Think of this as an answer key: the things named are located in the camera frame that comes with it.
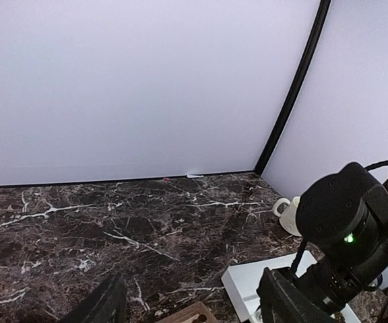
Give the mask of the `wooden chess board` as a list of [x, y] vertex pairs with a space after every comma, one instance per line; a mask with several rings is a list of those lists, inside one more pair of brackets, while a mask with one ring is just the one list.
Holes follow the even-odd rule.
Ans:
[[157, 323], [218, 323], [218, 319], [212, 314], [210, 309], [202, 302], [198, 301], [183, 310], [178, 311]]

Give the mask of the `right black frame post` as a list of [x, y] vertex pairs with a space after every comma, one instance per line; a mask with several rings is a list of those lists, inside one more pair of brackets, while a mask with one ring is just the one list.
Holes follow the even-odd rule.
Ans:
[[294, 78], [289, 87], [284, 103], [282, 104], [280, 113], [278, 114], [275, 124], [267, 139], [265, 147], [263, 148], [263, 151], [261, 152], [261, 155], [259, 156], [259, 159], [257, 160], [257, 163], [255, 164], [255, 167], [253, 169], [254, 173], [256, 173], [256, 175], [258, 176], [261, 176], [264, 173], [276, 147], [278, 146], [279, 140], [290, 118], [292, 109], [296, 103], [304, 79], [307, 75], [311, 61], [313, 59], [315, 50], [317, 48], [319, 39], [321, 37], [321, 33], [325, 24], [330, 5], [331, 0], [321, 0], [319, 2], [316, 16], [309, 37], [307, 39], [304, 51], [302, 53], [300, 62], [298, 64], [298, 68], [294, 74]]

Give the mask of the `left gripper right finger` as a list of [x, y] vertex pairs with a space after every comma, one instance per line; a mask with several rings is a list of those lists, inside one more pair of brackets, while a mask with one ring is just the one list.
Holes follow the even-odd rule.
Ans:
[[277, 270], [264, 268], [257, 295], [262, 322], [335, 322]]

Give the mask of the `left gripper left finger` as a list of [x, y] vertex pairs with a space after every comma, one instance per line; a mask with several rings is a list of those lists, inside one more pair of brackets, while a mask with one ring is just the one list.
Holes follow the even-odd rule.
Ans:
[[108, 276], [87, 298], [61, 318], [63, 322], [126, 322], [127, 289], [121, 273]]

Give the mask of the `white plastic tray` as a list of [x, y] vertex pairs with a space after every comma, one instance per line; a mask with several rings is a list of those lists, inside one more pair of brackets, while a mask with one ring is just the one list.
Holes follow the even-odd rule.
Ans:
[[241, 322], [334, 322], [298, 290], [284, 271], [296, 254], [229, 266], [222, 283]]

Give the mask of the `cream ceramic mug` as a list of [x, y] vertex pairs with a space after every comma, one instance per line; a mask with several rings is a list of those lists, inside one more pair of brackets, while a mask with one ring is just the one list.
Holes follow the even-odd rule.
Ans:
[[296, 212], [299, 202], [299, 196], [295, 196], [291, 200], [280, 198], [274, 203], [272, 209], [273, 214], [279, 218], [278, 221], [282, 228], [296, 237], [302, 236], [296, 225]]

